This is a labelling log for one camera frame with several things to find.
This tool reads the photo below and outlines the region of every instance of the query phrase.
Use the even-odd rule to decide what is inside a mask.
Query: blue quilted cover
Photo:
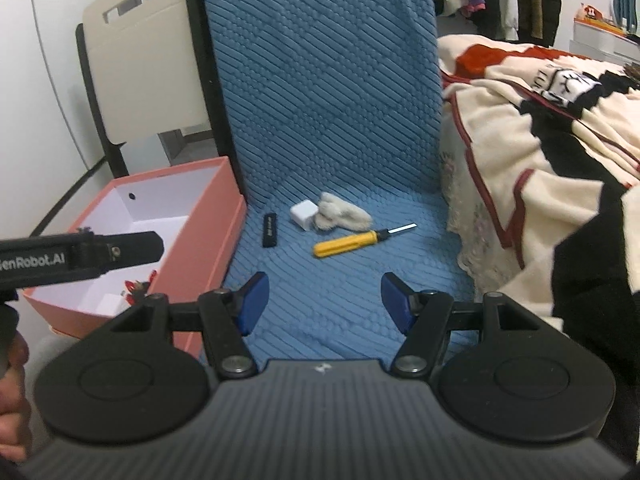
[[[247,343],[268,358],[380,358],[403,336],[380,300],[395,272],[459,300],[439,191],[440,73],[433,0],[206,0],[226,110],[249,190],[246,227],[226,278],[270,278],[269,304]],[[292,205],[328,191],[364,208],[374,228],[416,222],[381,244],[316,260]],[[262,216],[278,246],[262,248]],[[472,340],[456,335],[453,346]]]

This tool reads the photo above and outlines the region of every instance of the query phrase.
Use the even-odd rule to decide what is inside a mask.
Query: yellow handle
[[[334,254],[346,253],[361,247],[378,243],[378,235],[375,231],[369,231],[361,235],[345,236],[327,242],[320,242],[314,245],[314,255],[316,258],[325,258]]]

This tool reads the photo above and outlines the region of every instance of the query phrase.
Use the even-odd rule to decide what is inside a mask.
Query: yellow screwdriver
[[[334,254],[354,251],[361,247],[377,244],[387,240],[391,235],[401,233],[407,229],[417,227],[417,224],[409,224],[396,229],[381,229],[380,231],[369,231],[361,235],[350,235],[343,238],[336,238],[327,242],[320,242],[314,245],[314,255],[316,258],[326,258]]]

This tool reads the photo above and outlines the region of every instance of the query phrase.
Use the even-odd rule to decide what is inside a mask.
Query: human hand
[[[24,391],[28,359],[27,343],[17,333],[9,347],[9,369],[0,379],[0,455],[12,462],[24,462],[31,451],[31,406]]]

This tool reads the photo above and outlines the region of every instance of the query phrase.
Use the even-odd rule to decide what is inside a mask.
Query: orange box
[[[29,288],[24,297],[54,330],[83,338],[129,305],[125,280],[158,275],[149,293],[173,303],[218,288],[240,239],[246,203],[226,156],[112,180],[70,227],[109,235],[155,231],[164,255],[154,264],[111,270],[94,280]],[[193,356],[199,333],[174,333],[174,345]]]

